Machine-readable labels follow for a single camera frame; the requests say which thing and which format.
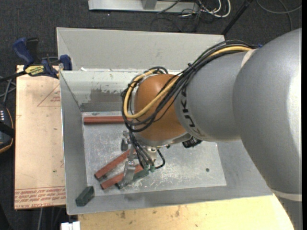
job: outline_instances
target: gray robot arm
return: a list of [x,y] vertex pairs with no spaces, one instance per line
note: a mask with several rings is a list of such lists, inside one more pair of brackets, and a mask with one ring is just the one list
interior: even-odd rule
[[180,123],[197,139],[242,139],[293,216],[302,207],[301,35],[210,62],[175,101]]

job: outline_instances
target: yellow cable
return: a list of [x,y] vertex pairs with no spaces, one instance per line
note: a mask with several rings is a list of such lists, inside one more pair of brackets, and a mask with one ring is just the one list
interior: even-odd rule
[[[230,46],[230,47],[227,47],[227,48],[223,48],[223,49],[220,49],[212,54],[210,54],[208,57],[211,57],[211,56],[214,56],[216,54],[219,54],[219,53],[223,53],[223,52],[226,52],[226,51],[249,51],[251,50],[251,48],[248,48],[248,47],[243,47],[243,46]],[[147,73],[144,73],[138,77],[136,77],[136,79],[134,81],[138,81],[139,79],[143,78],[144,75],[150,75],[152,74],[152,71],[149,71]],[[159,100],[164,94],[166,94],[170,88],[172,88],[172,86],[175,84],[177,79],[173,80],[171,83],[169,83],[166,88],[161,91],[151,102],[149,102],[142,110],[140,110],[138,113],[136,114],[129,114],[128,113],[128,110],[127,110],[127,105],[128,105],[128,100],[130,98],[130,94],[131,94],[131,91],[134,89],[134,86],[136,83],[132,83],[131,86],[128,88],[127,90],[127,94],[126,94],[126,97],[125,97],[125,100],[124,100],[124,115],[126,116],[126,118],[131,118],[131,119],[135,119],[135,118],[138,118],[140,116],[142,116],[143,114],[145,114],[153,105],[154,103]]]
[[218,51],[215,51],[214,53],[210,54],[208,57],[211,57],[211,56],[214,56],[214,55],[217,55],[219,53],[223,53],[223,52],[226,52],[226,51],[249,51],[251,50],[251,48],[248,48],[248,47],[244,47],[244,46],[230,46],[230,47],[227,47],[227,48],[222,48]]

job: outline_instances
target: blue clamp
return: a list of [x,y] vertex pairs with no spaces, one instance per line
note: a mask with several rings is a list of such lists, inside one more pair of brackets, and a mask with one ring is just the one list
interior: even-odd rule
[[[15,53],[26,61],[26,64],[24,65],[24,72],[32,77],[48,76],[58,79],[59,71],[52,67],[52,64],[49,62],[49,60],[43,59],[40,64],[34,64],[34,58],[37,58],[37,56],[32,56],[30,54],[30,51],[26,46],[26,42],[26,38],[23,37],[16,40],[13,44],[13,50]],[[68,55],[60,56],[59,60],[53,63],[62,63],[63,70],[72,70],[71,59]]]

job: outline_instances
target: white metal base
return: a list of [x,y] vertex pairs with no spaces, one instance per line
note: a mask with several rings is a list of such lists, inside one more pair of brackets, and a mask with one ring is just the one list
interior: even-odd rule
[[[154,9],[145,10],[142,0],[89,0],[89,10],[105,10],[105,11],[139,11],[139,12],[161,12],[172,6],[174,2],[157,1]],[[179,2],[173,8],[168,10],[170,13],[178,13],[187,9],[196,9],[193,2]]]

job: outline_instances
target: yellow clamp label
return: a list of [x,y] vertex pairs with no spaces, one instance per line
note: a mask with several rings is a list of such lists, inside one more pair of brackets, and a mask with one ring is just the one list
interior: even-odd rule
[[32,65],[29,66],[26,70],[24,70],[26,73],[34,76],[38,73],[44,72],[44,66],[43,65]]

